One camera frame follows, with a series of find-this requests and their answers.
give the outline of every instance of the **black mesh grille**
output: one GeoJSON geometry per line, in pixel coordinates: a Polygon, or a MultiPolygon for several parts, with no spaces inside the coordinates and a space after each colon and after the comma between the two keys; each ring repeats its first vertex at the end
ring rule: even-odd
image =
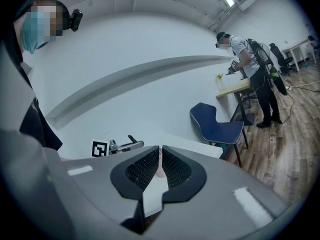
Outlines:
{"type": "Polygon", "coordinates": [[[147,188],[159,167],[159,149],[131,164],[126,176],[143,191],[147,188]]]}
{"type": "Polygon", "coordinates": [[[192,172],[188,164],[165,149],[162,149],[162,168],[165,172],[169,189],[185,182],[190,178],[192,172]]]}

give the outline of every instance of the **white table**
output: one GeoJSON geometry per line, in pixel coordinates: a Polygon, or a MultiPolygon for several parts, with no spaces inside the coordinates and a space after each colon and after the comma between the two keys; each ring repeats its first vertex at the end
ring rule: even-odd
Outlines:
{"type": "Polygon", "coordinates": [[[283,52],[284,54],[286,54],[287,57],[288,57],[288,53],[289,53],[289,52],[292,54],[292,57],[293,57],[293,60],[294,60],[295,66],[296,66],[296,71],[300,71],[300,69],[299,69],[299,66],[298,66],[298,61],[297,61],[297,58],[296,58],[296,56],[295,56],[294,50],[295,50],[295,49],[299,49],[301,58],[303,58],[303,60],[306,61],[306,59],[304,59],[304,56],[303,56],[303,53],[302,53],[302,50],[301,50],[301,45],[303,45],[303,44],[305,44],[305,43],[309,44],[309,47],[310,47],[310,49],[311,49],[311,53],[312,53],[312,57],[313,57],[314,63],[317,64],[316,56],[315,56],[315,51],[314,51],[314,49],[312,48],[309,39],[303,40],[302,42],[299,42],[299,43],[297,43],[297,44],[295,44],[295,45],[292,45],[291,47],[288,47],[288,48],[282,50],[282,52],[283,52]]]}
{"type": "MultiPolygon", "coordinates": [[[[163,145],[167,145],[194,151],[215,159],[219,159],[223,153],[221,147],[195,142],[164,132],[150,136],[149,138],[143,138],[143,142],[144,146],[156,145],[162,147],[163,145]]],[[[158,213],[162,210],[162,195],[168,190],[169,188],[167,178],[160,178],[155,174],[153,179],[143,192],[143,209],[145,217],[158,213]]]]}

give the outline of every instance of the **sneaker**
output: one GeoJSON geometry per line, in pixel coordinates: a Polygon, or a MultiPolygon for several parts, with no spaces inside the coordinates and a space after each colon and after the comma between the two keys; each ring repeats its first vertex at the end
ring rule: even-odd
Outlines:
{"type": "Polygon", "coordinates": [[[265,123],[265,122],[259,122],[256,124],[256,127],[258,128],[267,128],[271,126],[271,122],[270,123],[265,123]]]}
{"type": "Polygon", "coordinates": [[[282,121],[280,120],[280,116],[275,116],[274,114],[271,116],[271,120],[277,122],[279,125],[282,125],[282,121]]]}

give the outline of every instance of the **blue chair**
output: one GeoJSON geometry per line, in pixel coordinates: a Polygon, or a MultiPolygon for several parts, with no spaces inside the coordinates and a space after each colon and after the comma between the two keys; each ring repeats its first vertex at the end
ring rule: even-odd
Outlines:
{"type": "Polygon", "coordinates": [[[201,102],[190,110],[190,115],[198,124],[202,137],[209,142],[210,145],[212,145],[212,143],[233,145],[239,166],[242,167],[237,148],[237,142],[240,138],[241,131],[243,133],[246,148],[249,148],[244,130],[244,122],[217,122],[216,114],[217,108],[215,106],[201,102]]]}

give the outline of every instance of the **black pants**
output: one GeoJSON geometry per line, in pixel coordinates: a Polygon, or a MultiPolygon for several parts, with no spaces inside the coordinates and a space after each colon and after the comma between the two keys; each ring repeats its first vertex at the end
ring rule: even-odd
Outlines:
{"type": "Polygon", "coordinates": [[[260,66],[257,72],[253,74],[250,78],[250,82],[255,90],[256,96],[258,98],[260,107],[262,108],[265,124],[271,123],[271,110],[273,110],[273,116],[279,117],[279,108],[276,96],[271,89],[268,81],[268,72],[264,65],[260,66]]]}

